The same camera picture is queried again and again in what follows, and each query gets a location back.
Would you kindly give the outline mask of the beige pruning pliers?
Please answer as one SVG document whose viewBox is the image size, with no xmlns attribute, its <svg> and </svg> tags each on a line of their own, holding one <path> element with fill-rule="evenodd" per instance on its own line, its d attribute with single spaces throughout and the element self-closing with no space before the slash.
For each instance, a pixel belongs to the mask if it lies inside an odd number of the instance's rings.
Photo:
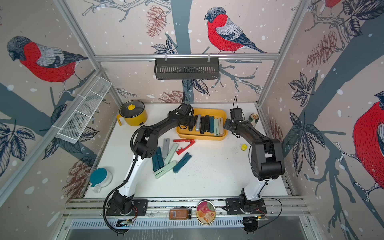
<svg viewBox="0 0 384 240">
<path fill-rule="evenodd" d="M 219 133 L 220 133 L 220 135 L 223 135 L 224 134 L 224 120 L 223 120 L 223 118 L 219 118 L 218 122 L 219 122 Z"/>
</svg>

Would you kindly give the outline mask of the red pruning pliers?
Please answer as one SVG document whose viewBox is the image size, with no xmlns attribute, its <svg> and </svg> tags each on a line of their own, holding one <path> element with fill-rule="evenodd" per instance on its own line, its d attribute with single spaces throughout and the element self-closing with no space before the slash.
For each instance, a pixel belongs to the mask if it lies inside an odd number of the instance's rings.
<svg viewBox="0 0 384 240">
<path fill-rule="evenodd" d="M 180 148 L 176 150 L 176 153 L 178 155 L 181 155 L 196 143 L 196 141 L 193 139 L 177 139 L 177 140 L 173 140 L 173 142 L 182 145 Z"/>
</svg>

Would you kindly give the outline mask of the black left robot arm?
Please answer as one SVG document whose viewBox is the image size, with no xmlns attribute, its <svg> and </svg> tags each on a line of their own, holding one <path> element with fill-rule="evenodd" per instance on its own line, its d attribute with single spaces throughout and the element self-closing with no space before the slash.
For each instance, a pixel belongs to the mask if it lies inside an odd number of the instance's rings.
<svg viewBox="0 0 384 240">
<path fill-rule="evenodd" d="M 130 140 L 133 160 L 130 170 L 123 183 L 114 188 L 103 203 L 103 217 L 128 215 L 134 209 L 133 198 L 142 172 L 142 164 L 153 157 L 158 148 L 159 137 L 171 129 L 188 126 L 194 119 L 194 109 L 191 105 L 181 103 L 167 117 L 151 126 L 141 126 L 134 132 Z"/>
</svg>

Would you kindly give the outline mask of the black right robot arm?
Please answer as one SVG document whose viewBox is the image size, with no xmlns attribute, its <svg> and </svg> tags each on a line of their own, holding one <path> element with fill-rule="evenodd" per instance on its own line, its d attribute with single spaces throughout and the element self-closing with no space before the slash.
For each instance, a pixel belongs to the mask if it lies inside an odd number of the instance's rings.
<svg viewBox="0 0 384 240">
<path fill-rule="evenodd" d="M 250 144 L 248 161 L 254 176 L 237 199 L 226 199 L 223 209 L 228 215 L 264 215 L 263 193 L 273 180 L 285 173 L 281 142 L 263 135 L 248 121 L 227 119 L 224 128 Z"/>
</svg>

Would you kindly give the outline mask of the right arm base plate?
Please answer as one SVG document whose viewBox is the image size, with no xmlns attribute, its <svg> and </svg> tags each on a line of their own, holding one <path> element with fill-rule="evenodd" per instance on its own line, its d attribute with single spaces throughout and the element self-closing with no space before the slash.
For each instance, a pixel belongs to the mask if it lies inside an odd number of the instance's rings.
<svg viewBox="0 0 384 240">
<path fill-rule="evenodd" d="M 267 213 L 264 200 L 249 201 L 240 198 L 231 198 L 225 200 L 223 210 L 228 215 L 265 215 Z"/>
</svg>

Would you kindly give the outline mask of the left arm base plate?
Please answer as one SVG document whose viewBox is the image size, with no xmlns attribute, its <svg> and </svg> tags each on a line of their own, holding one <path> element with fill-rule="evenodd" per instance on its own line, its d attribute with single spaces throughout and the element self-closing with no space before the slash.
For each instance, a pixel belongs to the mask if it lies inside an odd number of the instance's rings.
<svg viewBox="0 0 384 240">
<path fill-rule="evenodd" d="M 127 200 L 125 203 L 111 199 L 107 203 L 106 216 L 145 216 L 148 203 L 146 199 Z"/>
</svg>

